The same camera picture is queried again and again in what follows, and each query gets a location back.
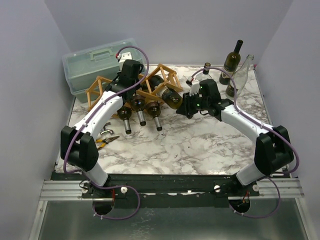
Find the gray plastic box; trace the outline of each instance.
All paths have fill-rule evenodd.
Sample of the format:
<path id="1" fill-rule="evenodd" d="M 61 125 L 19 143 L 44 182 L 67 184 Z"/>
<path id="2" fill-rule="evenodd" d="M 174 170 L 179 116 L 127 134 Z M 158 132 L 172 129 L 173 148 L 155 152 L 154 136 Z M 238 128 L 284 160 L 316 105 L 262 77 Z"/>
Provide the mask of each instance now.
<path id="1" fill-rule="evenodd" d="M 64 55 L 62 57 L 64 74 L 72 95 L 80 102 L 86 103 L 88 99 L 85 91 L 97 76 L 114 79 L 120 71 L 116 53 L 126 46 L 137 46 L 137 44 L 133 38 L 129 38 Z M 121 53 L 126 52 L 131 53 L 133 60 L 145 64 L 138 50 L 127 48 L 121 51 Z"/>

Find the pliers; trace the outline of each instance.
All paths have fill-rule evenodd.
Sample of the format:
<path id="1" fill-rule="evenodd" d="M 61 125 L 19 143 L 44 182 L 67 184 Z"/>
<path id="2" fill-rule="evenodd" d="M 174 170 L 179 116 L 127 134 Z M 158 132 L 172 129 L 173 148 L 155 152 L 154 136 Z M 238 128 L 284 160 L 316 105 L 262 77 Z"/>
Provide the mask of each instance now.
<path id="1" fill-rule="evenodd" d="M 105 139 L 97 139 L 95 142 L 96 143 L 102 143 L 97 149 L 98 151 L 103 149 L 105 145 L 107 145 L 108 143 L 111 143 L 112 141 L 116 140 L 117 138 L 119 138 L 120 136 L 112 136 L 109 138 L 105 138 Z"/>

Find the bottle neck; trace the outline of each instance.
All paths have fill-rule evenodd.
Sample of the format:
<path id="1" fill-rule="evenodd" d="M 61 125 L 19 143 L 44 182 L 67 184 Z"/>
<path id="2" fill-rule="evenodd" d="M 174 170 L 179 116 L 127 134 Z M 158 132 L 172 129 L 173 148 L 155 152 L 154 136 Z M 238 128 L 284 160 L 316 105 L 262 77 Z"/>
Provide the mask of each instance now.
<path id="1" fill-rule="evenodd" d="M 238 54 L 240 52 L 240 49 L 241 49 L 241 46 L 242 46 L 243 43 L 244 43 L 244 41 L 242 41 L 242 40 L 238 40 L 236 42 L 236 45 L 235 45 L 235 48 L 234 48 L 234 52 L 235 53 Z"/>
<path id="2" fill-rule="evenodd" d="M 242 66 L 241 66 L 241 68 L 239 70 L 248 69 L 252 64 L 253 59 L 254 59 L 254 56 L 249 54 L 246 57 L 244 63 L 242 64 Z"/>
<path id="3" fill-rule="evenodd" d="M 204 68 L 209 68 L 209 67 L 211 67 L 211 64 L 209 62 L 206 62 L 203 67 Z M 203 70 L 202 73 L 204 75 L 208 75 L 209 74 L 209 69 Z"/>

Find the white marble surface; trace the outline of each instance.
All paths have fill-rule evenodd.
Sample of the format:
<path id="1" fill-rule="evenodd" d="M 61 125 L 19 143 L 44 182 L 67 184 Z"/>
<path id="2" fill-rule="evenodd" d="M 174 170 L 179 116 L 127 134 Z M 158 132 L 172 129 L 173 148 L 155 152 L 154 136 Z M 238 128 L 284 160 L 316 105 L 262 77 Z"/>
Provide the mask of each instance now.
<path id="1" fill-rule="evenodd" d="M 186 91 L 189 87 L 185 81 L 200 69 L 170 67 L 177 72 Z M 219 83 L 220 72 L 210 70 L 210 75 L 218 82 L 221 97 L 224 98 L 226 86 Z M 253 69 L 238 98 L 238 105 L 257 119 L 268 122 Z M 75 101 L 70 126 L 87 114 L 87 107 L 87 103 Z M 175 114 L 167 105 L 162 106 L 161 110 L 161 132 L 156 130 L 153 120 L 147 115 L 147 125 L 141 127 L 137 114 L 132 113 L 131 135 L 125 134 L 120 119 L 110 119 L 111 125 L 108 127 L 114 130 L 114 136 L 120 137 L 99 151 L 98 162 L 107 173 L 231 175 L 253 161 L 255 145 L 232 126 L 199 113 L 187 119 Z M 63 172 L 62 159 L 56 166 L 56 172 Z"/>

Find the wine bottle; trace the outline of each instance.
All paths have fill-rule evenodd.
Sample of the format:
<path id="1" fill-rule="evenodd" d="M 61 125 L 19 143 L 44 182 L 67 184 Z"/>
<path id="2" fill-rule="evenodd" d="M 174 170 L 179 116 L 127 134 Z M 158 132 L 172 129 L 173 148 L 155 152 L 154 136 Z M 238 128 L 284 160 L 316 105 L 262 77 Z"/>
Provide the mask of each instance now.
<path id="1" fill-rule="evenodd" d="M 126 134 L 131 134 L 129 118 L 131 117 L 131 108 L 127 106 L 121 107 L 118 111 L 118 117 L 123 121 Z"/>
<path id="2" fill-rule="evenodd" d="M 141 90 L 144 91 L 144 92 L 146 92 L 146 93 L 149 93 L 147 84 L 142 84 L 142 85 L 141 85 Z"/>
<path id="3" fill-rule="evenodd" d="M 145 109 L 147 111 L 147 113 L 153 117 L 155 126 L 156 126 L 156 130 L 158 132 L 162 131 L 162 126 L 161 123 L 159 121 L 159 116 L 161 114 L 161 109 L 160 109 L 160 105 L 157 101 L 152 101 L 149 102 L 146 106 Z"/>
<path id="4" fill-rule="evenodd" d="M 145 97 L 136 94 L 132 97 L 130 104 L 131 108 L 136 111 L 136 114 L 138 115 L 140 126 L 145 126 L 147 124 L 144 114 L 144 109 L 146 106 Z"/>
<path id="5" fill-rule="evenodd" d="M 243 65 L 240 67 L 238 71 L 235 72 L 233 75 L 235 87 L 236 87 L 236 95 L 239 96 L 242 90 L 244 89 L 246 82 L 248 80 L 248 74 L 249 74 L 249 68 L 252 64 L 252 61 L 254 59 L 254 56 L 249 54 L 246 57 L 246 60 L 244 61 Z M 225 96 L 228 99 L 233 100 L 235 96 L 235 88 L 232 81 L 229 82 L 228 86 L 225 90 Z"/>
<path id="6" fill-rule="evenodd" d="M 228 56 L 226 57 L 226 60 L 224 62 L 223 69 L 226 72 L 228 72 L 231 76 L 237 70 L 238 64 L 240 63 L 241 56 L 239 54 L 239 51 L 240 51 L 243 43 L 244 43 L 244 41 L 238 40 L 236 42 L 234 51 L 230 52 L 228 54 Z M 219 77 L 219 82 L 223 85 L 228 85 L 229 81 L 230 81 L 230 77 L 228 77 L 228 75 L 226 75 L 224 72 L 222 72 Z"/>
<path id="7" fill-rule="evenodd" d="M 154 75 L 149 79 L 149 84 L 152 89 L 156 89 L 163 82 L 163 78 L 158 75 Z M 182 104 L 182 97 L 172 88 L 164 87 L 157 95 L 172 109 L 178 109 Z"/>
<path id="8" fill-rule="evenodd" d="M 209 68 L 209 67 L 211 67 L 211 64 L 209 62 L 206 62 L 203 67 Z M 195 79 L 197 79 L 199 82 L 201 82 L 203 80 L 213 79 L 213 78 L 209 75 L 209 69 L 205 69 L 202 72 L 200 72 L 198 75 L 196 75 Z"/>

